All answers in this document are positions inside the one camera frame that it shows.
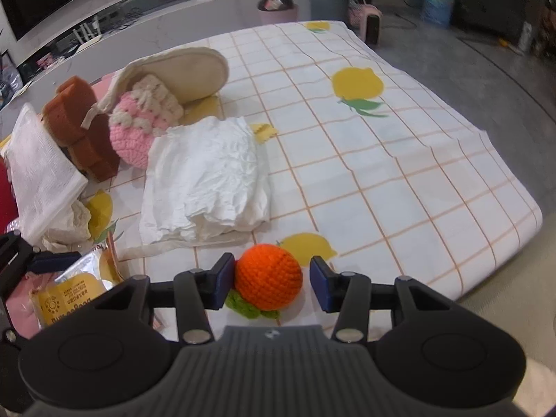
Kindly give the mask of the orange crochet ball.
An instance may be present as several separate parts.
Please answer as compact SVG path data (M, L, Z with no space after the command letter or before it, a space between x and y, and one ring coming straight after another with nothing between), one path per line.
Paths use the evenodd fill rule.
M225 305L247 319L277 320L302 287L302 267L291 253L275 245L255 245L236 260Z

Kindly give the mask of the pink white crochet toy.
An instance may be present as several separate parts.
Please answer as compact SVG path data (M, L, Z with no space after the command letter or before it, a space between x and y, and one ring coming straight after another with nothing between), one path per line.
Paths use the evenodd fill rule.
M183 106L166 85L147 74L123 93L109 114L112 148L128 165L146 170L154 140L176 126L183 115Z

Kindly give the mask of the red cardboard box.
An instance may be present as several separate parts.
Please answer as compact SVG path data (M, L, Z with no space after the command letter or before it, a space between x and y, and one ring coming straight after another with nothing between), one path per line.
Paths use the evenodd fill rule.
M8 179L8 168L0 159L0 234L7 231L8 225L18 218L16 199L13 196L11 182Z

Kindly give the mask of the yellow snack packet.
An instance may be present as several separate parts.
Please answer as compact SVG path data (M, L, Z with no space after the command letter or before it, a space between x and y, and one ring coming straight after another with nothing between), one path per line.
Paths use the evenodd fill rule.
M31 293L40 328L53 325L122 281L111 250L107 246L96 246L54 280Z

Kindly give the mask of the checked lemon tablecloth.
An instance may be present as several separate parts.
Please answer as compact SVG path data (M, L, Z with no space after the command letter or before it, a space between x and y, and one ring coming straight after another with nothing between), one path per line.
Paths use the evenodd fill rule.
M258 145L270 209L222 245L155 245L141 230L147 172L84 194L105 210L125 274L155 283L266 244L376 283L407 275L458 299L538 233L543 215L485 131L379 57L340 22L247 28L200 41L230 66L211 122L274 130Z

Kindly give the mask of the brown sponge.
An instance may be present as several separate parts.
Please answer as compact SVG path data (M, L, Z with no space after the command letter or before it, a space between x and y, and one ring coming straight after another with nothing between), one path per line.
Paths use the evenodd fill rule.
M90 84L78 76L62 83L41 110L41 121L70 161L101 183L114 177L120 157L109 138L108 115L97 106Z

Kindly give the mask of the yellow cleaning cloth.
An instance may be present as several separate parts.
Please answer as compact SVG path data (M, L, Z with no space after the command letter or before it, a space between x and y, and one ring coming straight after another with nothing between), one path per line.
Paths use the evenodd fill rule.
M276 138L278 131L269 123L252 123L251 129L258 144L264 144L271 138Z

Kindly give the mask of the beige slipper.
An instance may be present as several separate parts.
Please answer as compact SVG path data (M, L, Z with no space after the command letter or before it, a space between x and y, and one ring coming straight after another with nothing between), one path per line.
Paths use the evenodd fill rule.
M156 76L183 105L218 92L228 81L229 65L214 49L187 45L133 60L114 73L106 94L91 106L81 127L89 129L98 114L109 113L121 95L148 74Z

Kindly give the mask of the pink small heater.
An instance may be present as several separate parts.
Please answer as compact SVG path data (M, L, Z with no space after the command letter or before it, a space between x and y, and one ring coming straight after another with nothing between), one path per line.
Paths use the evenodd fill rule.
M349 22L358 30L359 38L368 46L377 46L382 31L382 13L366 0L349 0Z

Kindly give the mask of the pink trash bin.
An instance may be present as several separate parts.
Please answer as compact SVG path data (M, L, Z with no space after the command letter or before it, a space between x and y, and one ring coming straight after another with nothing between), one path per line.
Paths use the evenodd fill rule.
M298 21L298 6L293 0L259 0L257 10L262 25Z

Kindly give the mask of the blue water bottle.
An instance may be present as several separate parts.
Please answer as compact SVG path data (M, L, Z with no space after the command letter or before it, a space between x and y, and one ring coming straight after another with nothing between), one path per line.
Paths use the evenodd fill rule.
M442 28L450 26L454 0L423 0L421 20Z

